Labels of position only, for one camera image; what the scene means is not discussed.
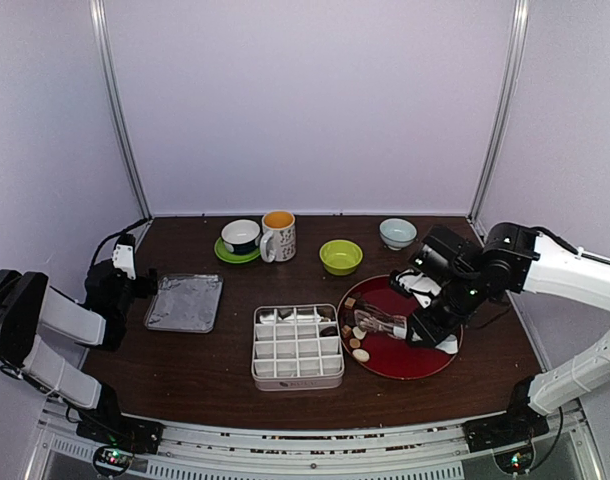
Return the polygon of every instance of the robotic arm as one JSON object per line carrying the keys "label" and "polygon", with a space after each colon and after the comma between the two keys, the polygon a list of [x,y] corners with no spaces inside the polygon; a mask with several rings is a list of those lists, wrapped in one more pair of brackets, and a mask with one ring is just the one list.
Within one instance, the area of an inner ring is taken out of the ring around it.
{"label": "robotic arm", "polygon": [[69,364],[37,333],[42,324],[81,345],[116,350],[134,298],[157,291],[155,271],[136,276],[133,252],[134,237],[124,234],[112,259],[92,265],[83,305],[50,287],[42,273],[1,270],[0,362],[3,373],[58,394],[77,410],[78,435],[134,453],[155,453],[162,425],[123,416],[109,385]]}
{"label": "robotic arm", "polygon": [[[392,288],[421,305],[408,318],[410,346],[435,347],[505,290],[557,295],[610,312],[610,259],[574,248],[545,228],[501,223],[479,247],[437,226],[411,262],[411,270],[390,276]],[[558,368],[519,382],[507,413],[465,424],[470,450],[507,444],[508,432],[520,441],[526,426],[547,433],[545,415],[609,381],[610,331]]]}

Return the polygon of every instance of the green bowl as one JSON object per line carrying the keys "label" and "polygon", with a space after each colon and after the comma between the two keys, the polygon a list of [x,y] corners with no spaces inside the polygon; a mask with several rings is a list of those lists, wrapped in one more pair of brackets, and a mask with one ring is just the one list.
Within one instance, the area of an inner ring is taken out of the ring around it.
{"label": "green bowl", "polygon": [[342,277],[356,271],[363,261],[363,251],[348,240],[332,240],[321,247],[320,257],[325,270]]}

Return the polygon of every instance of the silver tray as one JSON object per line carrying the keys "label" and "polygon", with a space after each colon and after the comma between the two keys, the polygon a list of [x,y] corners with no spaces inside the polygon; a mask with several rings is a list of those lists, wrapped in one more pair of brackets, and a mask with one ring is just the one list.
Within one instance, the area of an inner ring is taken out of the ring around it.
{"label": "silver tray", "polygon": [[211,332],[222,290],[220,275],[164,275],[145,316],[145,327],[170,332]]}

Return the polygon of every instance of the patterned mug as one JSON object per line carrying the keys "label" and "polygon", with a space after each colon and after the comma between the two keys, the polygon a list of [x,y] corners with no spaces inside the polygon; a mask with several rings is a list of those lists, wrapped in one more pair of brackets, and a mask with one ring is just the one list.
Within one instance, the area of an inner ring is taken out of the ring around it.
{"label": "patterned mug", "polygon": [[296,219],[289,212],[270,212],[263,217],[260,250],[264,261],[286,262],[296,255]]}

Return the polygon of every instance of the white organizer tray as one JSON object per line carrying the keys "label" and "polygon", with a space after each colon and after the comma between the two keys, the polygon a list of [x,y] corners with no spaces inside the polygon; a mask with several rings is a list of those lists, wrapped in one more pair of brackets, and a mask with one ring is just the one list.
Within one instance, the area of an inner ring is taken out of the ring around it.
{"label": "white organizer tray", "polygon": [[[322,336],[330,327],[334,335]],[[343,381],[344,372],[333,305],[256,309],[252,377],[259,390],[334,388]]]}

